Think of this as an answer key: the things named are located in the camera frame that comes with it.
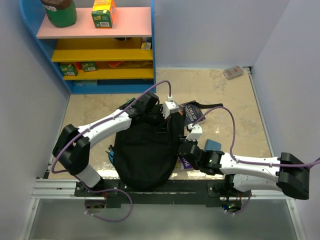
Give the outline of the teal card wallet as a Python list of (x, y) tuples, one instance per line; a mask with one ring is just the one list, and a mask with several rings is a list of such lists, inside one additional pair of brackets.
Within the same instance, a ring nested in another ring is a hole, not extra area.
[(204, 151), (220, 151), (222, 144), (212, 139), (207, 139), (204, 146)]

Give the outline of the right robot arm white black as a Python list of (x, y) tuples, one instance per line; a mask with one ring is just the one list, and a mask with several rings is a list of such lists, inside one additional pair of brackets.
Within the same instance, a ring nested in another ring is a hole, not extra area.
[(196, 142), (185, 141), (178, 156), (207, 175), (224, 175), (227, 180), (222, 189), (230, 197), (238, 192), (271, 190), (293, 199), (309, 199), (310, 169), (291, 153), (269, 158), (232, 156), (219, 150), (204, 151)]

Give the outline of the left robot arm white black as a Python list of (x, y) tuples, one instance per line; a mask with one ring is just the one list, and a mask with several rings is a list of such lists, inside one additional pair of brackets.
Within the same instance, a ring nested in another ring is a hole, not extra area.
[(104, 190), (104, 184), (100, 174), (89, 164), (91, 148), (129, 129), (138, 117), (167, 120), (176, 104), (170, 95), (162, 104), (158, 104), (158, 101), (157, 95), (144, 92), (97, 121), (78, 127), (72, 124), (65, 126), (52, 150), (55, 162), (60, 162), (66, 172), (83, 182), (88, 193), (99, 196)]

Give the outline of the black student backpack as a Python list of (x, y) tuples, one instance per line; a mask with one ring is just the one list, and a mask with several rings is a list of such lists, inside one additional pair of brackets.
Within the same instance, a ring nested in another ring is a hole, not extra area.
[[(191, 103), (201, 108), (212, 104)], [(163, 127), (140, 124), (138, 117), (131, 127), (115, 135), (114, 167), (120, 179), (136, 191), (151, 191), (171, 176), (184, 138), (185, 114), (173, 113)]]

